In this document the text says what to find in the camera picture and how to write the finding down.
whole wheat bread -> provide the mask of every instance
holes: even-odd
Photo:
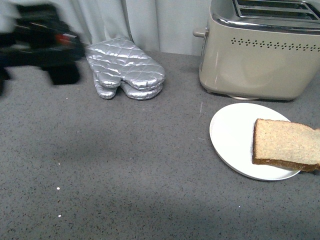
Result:
[[[306,172],[320,170],[320,129],[289,121],[257,119],[252,163]]]

white plate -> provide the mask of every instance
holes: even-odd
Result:
[[[276,181],[298,174],[300,171],[297,170],[252,163],[254,126],[257,119],[289,121],[268,107],[252,103],[231,104],[213,116],[209,131],[220,158],[233,170],[252,179]]]

silver toaster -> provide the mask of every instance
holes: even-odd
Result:
[[[319,3],[212,0],[199,79],[212,93],[238,99],[292,100],[320,68]]]

curtain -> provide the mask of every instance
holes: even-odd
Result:
[[[211,0],[0,0],[0,31],[10,30],[17,13],[9,3],[51,2],[87,44],[127,37],[145,51],[200,55]]]

gray countertop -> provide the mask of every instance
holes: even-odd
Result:
[[[99,98],[85,60],[76,85],[10,69],[0,239],[319,239],[319,172],[247,178],[218,157],[209,125],[219,109],[246,102],[320,128],[320,74],[293,101],[240,101],[201,87],[199,57],[148,54],[167,79],[146,101],[120,89]]]

